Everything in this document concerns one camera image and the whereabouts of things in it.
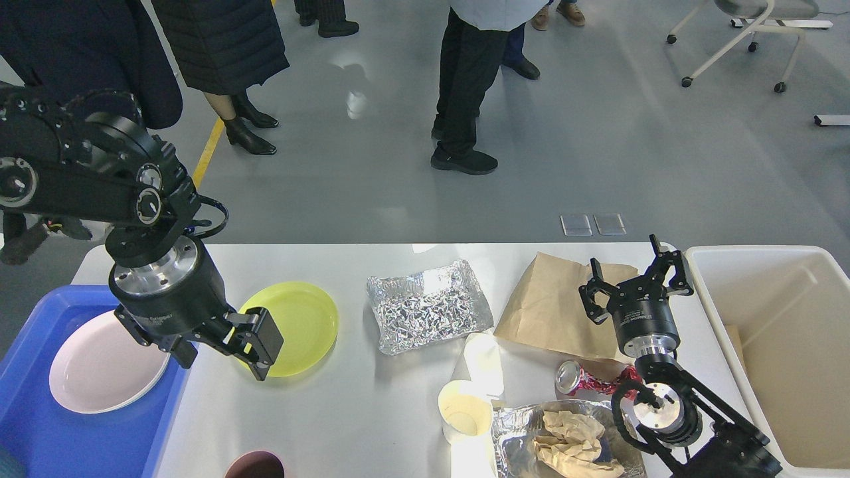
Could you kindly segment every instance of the crumpled paper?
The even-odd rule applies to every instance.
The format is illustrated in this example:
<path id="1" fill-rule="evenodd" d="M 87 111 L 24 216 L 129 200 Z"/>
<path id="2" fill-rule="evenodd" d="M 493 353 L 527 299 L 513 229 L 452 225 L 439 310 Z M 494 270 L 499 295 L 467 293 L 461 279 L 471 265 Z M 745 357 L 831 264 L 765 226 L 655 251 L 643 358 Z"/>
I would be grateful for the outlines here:
<path id="1" fill-rule="evenodd" d="M 594 463 L 602 454 L 599 439 L 605 427 L 580 413 L 544 412 L 543 423 L 553 436 L 536 436 L 537 459 L 567 478 L 618 478 L 625 469 L 616 459 Z"/>
<path id="2" fill-rule="evenodd" d="M 638 275 L 634 267 L 619 264 L 602 264 L 602 272 L 610 284 Z M 580 359 L 633 363 L 617 346 L 613 321 L 596 325 L 587 318 L 579 286 L 590 276 L 590 265 L 537 253 L 513 289 L 493 335 Z M 602 307 L 608 303 L 601 293 L 596 300 Z"/>

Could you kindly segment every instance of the foil container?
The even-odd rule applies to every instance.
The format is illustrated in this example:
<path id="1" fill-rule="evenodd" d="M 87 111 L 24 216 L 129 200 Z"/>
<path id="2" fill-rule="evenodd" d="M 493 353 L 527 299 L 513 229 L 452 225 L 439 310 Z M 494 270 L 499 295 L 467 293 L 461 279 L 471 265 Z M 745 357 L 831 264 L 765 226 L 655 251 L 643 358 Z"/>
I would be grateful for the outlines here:
<path id="1" fill-rule="evenodd" d="M 608 442 L 611 455 L 626 469 L 622 478 L 647 477 L 641 453 L 620 436 L 608 402 L 568 399 L 527 407 L 497 408 L 493 411 L 491 434 L 499 478 L 563 478 L 557 471 L 537 460 L 533 442 L 535 436 L 551 435 L 543 426 L 543 412 L 563 410 L 590 415 L 605 427 L 603 441 Z"/>
<path id="2" fill-rule="evenodd" d="M 370 277 L 366 291 L 388 356 L 493 327 L 490 304 L 463 259 L 407 277 Z"/>

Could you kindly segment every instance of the blue tray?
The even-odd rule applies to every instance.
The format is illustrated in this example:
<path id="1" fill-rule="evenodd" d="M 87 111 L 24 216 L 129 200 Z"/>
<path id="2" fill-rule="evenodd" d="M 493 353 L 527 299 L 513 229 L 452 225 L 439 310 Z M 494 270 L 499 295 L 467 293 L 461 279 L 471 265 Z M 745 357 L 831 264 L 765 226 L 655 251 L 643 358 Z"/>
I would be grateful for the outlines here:
<path id="1" fill-rule="evenodd" d="M 147 394 L 112 412 L 74 413 L 50 394 L 60 346 L 117 304 L 106 286 L 60 287 L 38 302 L 0 362 L 0 444 L 29 478 L 149 478 L 156 471 L 187 375 L 177 362 Z"/>

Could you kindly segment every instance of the black coat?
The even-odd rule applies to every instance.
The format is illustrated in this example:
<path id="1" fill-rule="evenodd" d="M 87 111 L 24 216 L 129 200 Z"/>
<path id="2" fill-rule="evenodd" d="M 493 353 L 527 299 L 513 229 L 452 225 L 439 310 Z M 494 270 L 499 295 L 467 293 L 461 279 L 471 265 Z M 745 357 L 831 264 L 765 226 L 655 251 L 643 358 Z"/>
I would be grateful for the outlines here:
<path id="1" fill-rule="evenodd" d="M 289 66 L 270 0 L 153 0 L 186 85 L 237 94 Z"/>
<path id="2" fill-rule="evenodd" d="M 0 54 L 21 80 L 61 104 L 105 88 L 135 94 L 148 128 L 180 118 L 183 97 L 139 0 L 0 0 Z M 126 100 L 97 98 L 73 112 L 133 118 Z"/>

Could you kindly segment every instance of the trash bin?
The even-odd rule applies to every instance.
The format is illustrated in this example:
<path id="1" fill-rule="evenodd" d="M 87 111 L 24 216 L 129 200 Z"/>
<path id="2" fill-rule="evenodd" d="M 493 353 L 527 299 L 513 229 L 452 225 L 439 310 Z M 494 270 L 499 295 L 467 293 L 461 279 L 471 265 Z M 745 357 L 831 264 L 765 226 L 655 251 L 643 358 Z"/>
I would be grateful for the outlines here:
<path id="1" fill-rule="evenodd" d="M 697 247 L 685 258 L 768 450 L 788 475 L 850 476 L 850 280 L 841 267 L 808 246 Z"/>

